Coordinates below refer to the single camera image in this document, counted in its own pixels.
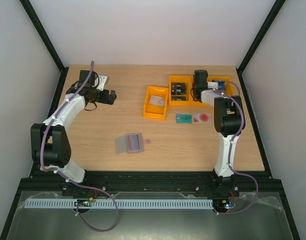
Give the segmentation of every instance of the gray floor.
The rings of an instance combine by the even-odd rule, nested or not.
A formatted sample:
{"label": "gray floor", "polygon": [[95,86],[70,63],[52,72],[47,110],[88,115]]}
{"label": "gray floor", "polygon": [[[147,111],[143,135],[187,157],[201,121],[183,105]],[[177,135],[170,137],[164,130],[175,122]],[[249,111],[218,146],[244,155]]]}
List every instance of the gray floor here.
{"label": "gray floor", "polygon": [[[26,192],[25,200],[36,193]],[[42,193],[41,198],[54,198]],[[237,198],[238,208],[252,199],[251,193]],[[179,193],[120,193],[119,199],[182,199]],[[96,228],[109,227],[115,210],[91,209],[84,214]],[[217,216],[212,210],[124,209],[119,224],[109,232],[94,232],[72,209],[28,209],[19,207],[8,235],[10,240],[290,240],[291,232],[277,193],[261,193],[246,212]]]}

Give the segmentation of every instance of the teal card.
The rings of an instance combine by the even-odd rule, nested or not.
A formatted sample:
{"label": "teal card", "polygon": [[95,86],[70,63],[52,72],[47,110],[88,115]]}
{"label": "teal card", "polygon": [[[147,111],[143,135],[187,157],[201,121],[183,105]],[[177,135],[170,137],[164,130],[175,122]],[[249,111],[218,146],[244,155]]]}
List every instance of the teal card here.
{"label": "teal card", "polygon": [[176,114],[176,123],[177,124],[191,124],[192,115],[190,114]]}

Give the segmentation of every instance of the wooden tabletop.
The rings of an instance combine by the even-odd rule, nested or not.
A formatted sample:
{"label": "wooden tabletop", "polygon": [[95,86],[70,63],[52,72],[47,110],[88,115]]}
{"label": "wooden tabletop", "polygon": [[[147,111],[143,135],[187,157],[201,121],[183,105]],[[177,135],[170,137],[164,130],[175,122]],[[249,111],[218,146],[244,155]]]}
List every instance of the wooden tabletop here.
{"label": "wooden tabletop", "polygon": [[[78,80],[80,70],[90,65],[71,65],[63,88],[65,92]],[[214,109],[205,106],[168,106],[166,119],[143,117],[147,86],[168,87],[169,75],[192,75],[205,69],[209,75],[230,76],[239,84],[233,66],[144,66],[96,65],[99,75],[109,75],[106,89],[115,90],[114,105],[98,104],[94,111],[81,111],[68,130],[72,158],[80,167],[97,171],[212,171],[219,146],[214,128]],[[243,99],[246,127],[237,144],[235,169],[263,171],[263,163],[252,124]],[[209,122],[177,124],[176,114],[207,113]],[[142,133],[150,140],[144,152],[115,154],[115,138]]]}

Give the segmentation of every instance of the white linear rail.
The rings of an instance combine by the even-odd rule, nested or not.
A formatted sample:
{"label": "white linear rail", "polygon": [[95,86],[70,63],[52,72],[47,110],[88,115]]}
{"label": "white linear rail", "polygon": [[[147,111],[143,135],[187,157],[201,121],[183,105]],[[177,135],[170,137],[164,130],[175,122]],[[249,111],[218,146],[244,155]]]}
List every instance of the white linear rail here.
{"label": "white linear rail", "polygon": [[[181,199],[181,200],[138,200],[138,199],[116,199],[119,209],[213,209],[213,201],[207,199]],[[76,199],[28,199],[24,208],[26,209],[72,209],[77,205]],[[111,199],[98,199],[95,203],[88,203],[80,209],[114,209],[115,205]]]}

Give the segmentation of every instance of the red circle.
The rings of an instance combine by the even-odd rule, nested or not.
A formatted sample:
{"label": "red circle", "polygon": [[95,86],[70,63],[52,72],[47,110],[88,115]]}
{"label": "red circle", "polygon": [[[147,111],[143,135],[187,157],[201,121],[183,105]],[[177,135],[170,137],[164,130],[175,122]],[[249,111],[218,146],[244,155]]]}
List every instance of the red circle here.
{"label": "red circle", "polygon": [[200,119],[202,122],[208,122],[209,116],[208,116],[207,114],[203,113],[203,114],[200,114],[199,119]]}

